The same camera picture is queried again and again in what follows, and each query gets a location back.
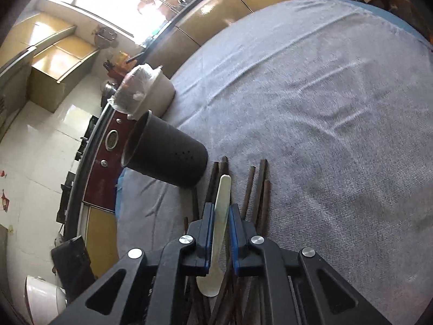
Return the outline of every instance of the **gray towel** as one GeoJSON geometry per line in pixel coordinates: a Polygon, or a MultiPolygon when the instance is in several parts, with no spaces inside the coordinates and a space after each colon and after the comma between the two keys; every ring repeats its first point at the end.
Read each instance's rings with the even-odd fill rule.
{"type": "MultiPolygon", "coordinates": [[[[234,202],[269,160],[268,236],[311,246],[394,325],[433,296],[432,48],[341,0],[291,0],[232,24],[172,79],[164,119],[226,155],[234,202]]],[[[188,192],[128,171],[120,256],[163,247],[188,192]]]]}

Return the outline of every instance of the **wall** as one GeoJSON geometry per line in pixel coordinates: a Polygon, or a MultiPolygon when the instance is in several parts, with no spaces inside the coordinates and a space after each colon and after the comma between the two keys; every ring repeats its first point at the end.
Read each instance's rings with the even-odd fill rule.
{"type": "Polygon", "coordinates": [[[15,21],[14,25],[17,25],[18,23],[21,23],[27,18],[32,17],[35,13],[37,13],[37,5],[40,0],[30,0],[30,2],[27,4],[27,6],[24,8],[24,10],[21,12],[17,20],[15,21]]]}
{"type": "Polygon", "coordinates": [[[7,228],[0,225],[0,292],[3,292],[6,299],[11,303],[12,297],[10,295],[6,265],[7,233],[7,228]]]}
{"type": "Polygon", "coordinates": [[[100,116],[99,85],[99,78],[87,75],[55,113],[28,101],[0,142],[0,194],[9,199],[7,209],[0,207],[0,225],[6,227],[0,227],[0,287],[6,288],[7,275],[13,305],[29,324],[25,278],[57,282],[50,251],[61,229],[61,184],[76,170],[75,153],[90,117],[100,116]]]}
{"type": "MultiPolygon", "coordinates": [[[[40,0],[37,8],[38,10],[44,11],[52,16],[61,18],[76,25],[77,30],[75,31],[75,35],[91,44],[94,44],[94,36],[92,35],[92,32],[98,28],[98,26],[106,25],[104,21],[98,19],[97,17],[94,17],[91,14],[88,14],[85,11],[73,6],[64,4],[63,2],[54,0],[40,0]]],[[[117,55],[119,51],[123,51],[131,56],[142,51],[142,47],[137,45],[130,36],[119,30],[116,30],[116,32],[117,40],[119,42],[118,46],[116,48],[110,47],[108,49],[101,50],[91,71],[94,76],[100,78],[101,80],[108,77],[107,70],[103,67],[103,63],[107,59],[111,59],[111,57],[113,55],[117,55]]]]}

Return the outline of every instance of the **black plastic cylinder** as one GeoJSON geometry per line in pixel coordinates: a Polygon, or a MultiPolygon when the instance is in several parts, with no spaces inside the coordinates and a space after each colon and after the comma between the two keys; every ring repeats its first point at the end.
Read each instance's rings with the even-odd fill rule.
{"type": "Polygon", "coordinates": [[[129,135],[123,148],[122,166],[190,188],[203,176],[207,156],[203,144],[148,111],[129,135]]]}

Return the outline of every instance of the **wooden chopstick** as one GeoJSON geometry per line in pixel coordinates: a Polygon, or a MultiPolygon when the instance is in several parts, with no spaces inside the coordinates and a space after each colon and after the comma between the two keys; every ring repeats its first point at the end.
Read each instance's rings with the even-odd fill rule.
{"type": "Polygon", "coordinates": [[[262,236],[266,233],[266,223],[268,222],[268,211],[271,205],[271,183],[265,180],[263,184],[263,206],[261,208],[261,219],[257,226],[257,233],[262,236]]]}
{"type": "Polygon", "coordinates": [[[263,289],[264,279],[256,279],[258,283],[258,301],[260,303],[260,324],[266,325],[265,290],[263,289]]]}
{"type": "Polygon", "coordinates": [[[219,162],[215,161],[212,166],[211,178],[209,179],[209,185],[207,186],[206,198],[204,200],[205,203],[210,203],[213,200],[214,192],[215,192],[215,184],[218,178],[219,171],[219,162]]]}
{"type": "Polygon", "coordinates": [[[245,220],[246,212],[248,210],[248,204],[250,203],[252,183],[254,181],[254,174],[255,174],[255,166],[251,166],[250,172],[248,173],[248,181],[246,183],[245,196],[244,196],[244,201],[242,203],[242,208],[241,208],[241,219],[242,220],[245,220]]]}
{"type": "Polygon", "coordinates": [[[200,213],[198,210],[198,197],[197,197],[197,187],[192,187],[192,221],[197,221],[200,219],[200,213]]]}
{"type": "Polygon", "coordinates": [[[257,227],[258,217],[260,215],[260,204],[263,200],[263,183],[266,179],[266,169],[268,161],[266,159],[260,160],[260,168],[258,170],[257,185],[255,188],[254,207],[252,210],[251,222],[257,227]]]}
{"type": "Polygon", "coordinates": [[[197,313],[198,323],[200,325],[206,325],[207,321],[206,321],[203,295],[201,294],[200,290],[198,289],[197,280],[196,280],[195,276],[189,276],[188,280],[190,282],[192,301],[194,304],[195,311],[197,313]]]}
{"type": "Polygon", "coordinates": [[[185,217],[183,218],[183,233],[184,233],[184,234],[187,234],[188,226],[189,226],[188,216],[185,216],[185,217]]]}

